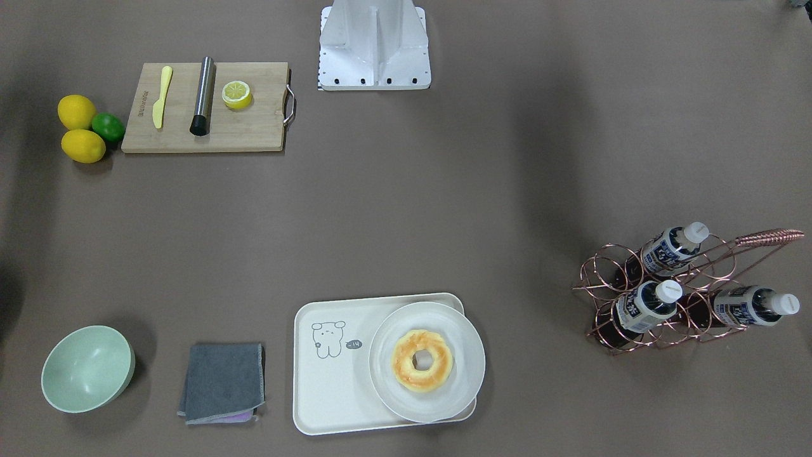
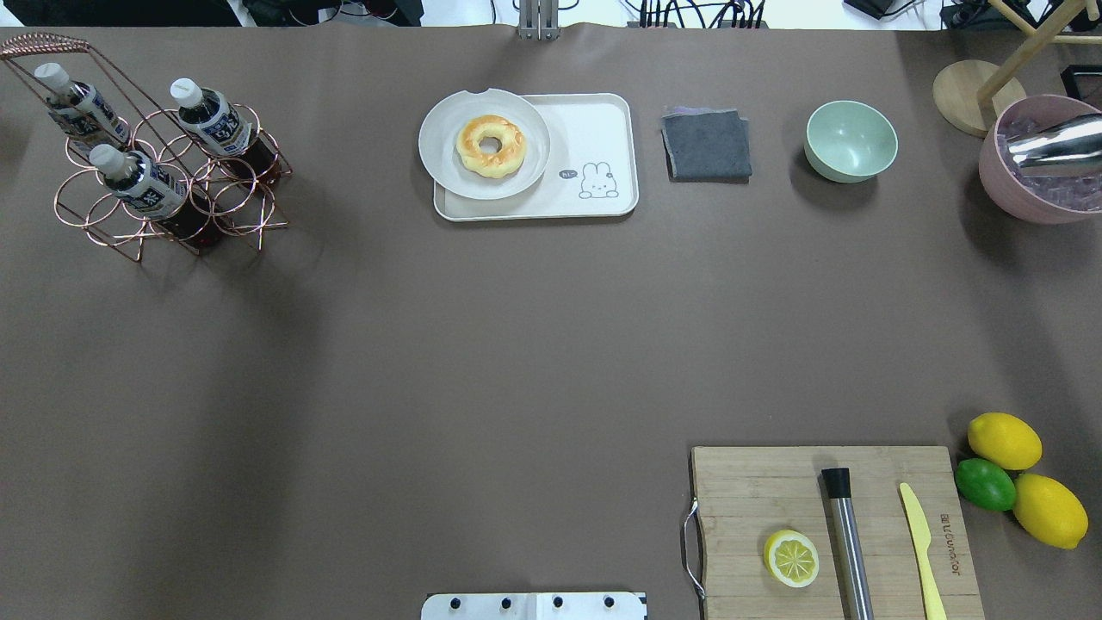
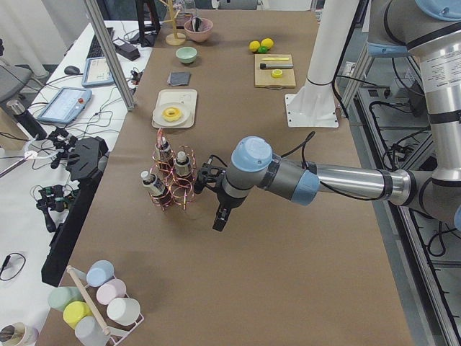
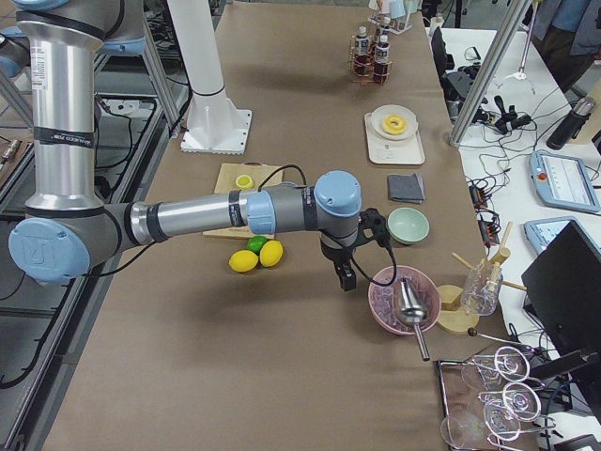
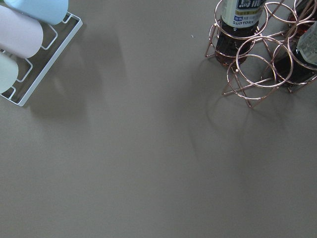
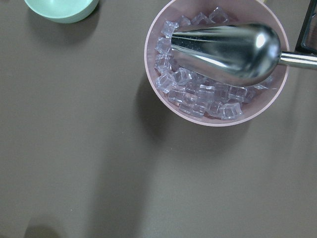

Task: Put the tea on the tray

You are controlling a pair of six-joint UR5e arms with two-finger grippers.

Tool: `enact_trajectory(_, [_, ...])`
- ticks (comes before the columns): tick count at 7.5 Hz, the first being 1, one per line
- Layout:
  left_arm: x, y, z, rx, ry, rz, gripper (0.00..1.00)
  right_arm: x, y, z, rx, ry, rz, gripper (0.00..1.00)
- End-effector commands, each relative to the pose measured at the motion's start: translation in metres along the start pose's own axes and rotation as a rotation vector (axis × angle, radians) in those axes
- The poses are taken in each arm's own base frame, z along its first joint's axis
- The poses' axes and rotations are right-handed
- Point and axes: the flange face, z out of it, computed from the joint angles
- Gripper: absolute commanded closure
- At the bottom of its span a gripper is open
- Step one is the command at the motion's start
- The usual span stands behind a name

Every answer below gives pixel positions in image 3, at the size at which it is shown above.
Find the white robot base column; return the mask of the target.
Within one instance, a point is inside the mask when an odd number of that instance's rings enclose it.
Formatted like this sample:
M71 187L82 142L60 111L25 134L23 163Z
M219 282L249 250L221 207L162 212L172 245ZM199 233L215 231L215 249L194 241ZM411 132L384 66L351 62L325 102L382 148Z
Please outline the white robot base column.
M291 128L336 128L334 77L358 0L326 1L315 39L306 82L285 101L287 124Z

